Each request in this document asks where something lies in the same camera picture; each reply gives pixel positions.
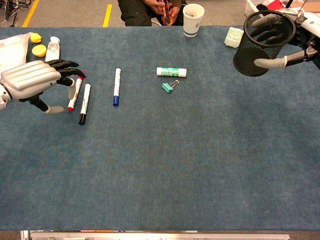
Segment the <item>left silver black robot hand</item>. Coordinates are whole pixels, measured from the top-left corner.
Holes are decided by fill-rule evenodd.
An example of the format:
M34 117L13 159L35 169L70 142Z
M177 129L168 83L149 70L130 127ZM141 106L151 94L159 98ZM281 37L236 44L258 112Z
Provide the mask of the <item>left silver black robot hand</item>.
M50 106L40 99L40 95L55 85L64 85L69 87L68 98L71 100L76 93L76 82L69 76L86 77L78 66L78 63L64 59L35 60L2 72L0 109L6 108L9 101L19 101L29 102L47 114L63 112L62 106Z

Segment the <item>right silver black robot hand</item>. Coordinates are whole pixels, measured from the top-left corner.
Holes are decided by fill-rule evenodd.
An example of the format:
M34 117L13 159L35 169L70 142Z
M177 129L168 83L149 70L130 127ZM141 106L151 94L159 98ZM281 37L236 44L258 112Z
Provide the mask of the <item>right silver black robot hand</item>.
M295 18L295 34L288 42L290 45L300 46L301 51L285 55L282 58L257 58L253 64L264 69L284 69L285 67L312 61L320 67L320 17L306 12ZM253 22L254 31L250 36L256 37L257 42L265 45L276 45L284 42L286 37L284 18L280 13L265 13L263 17Z

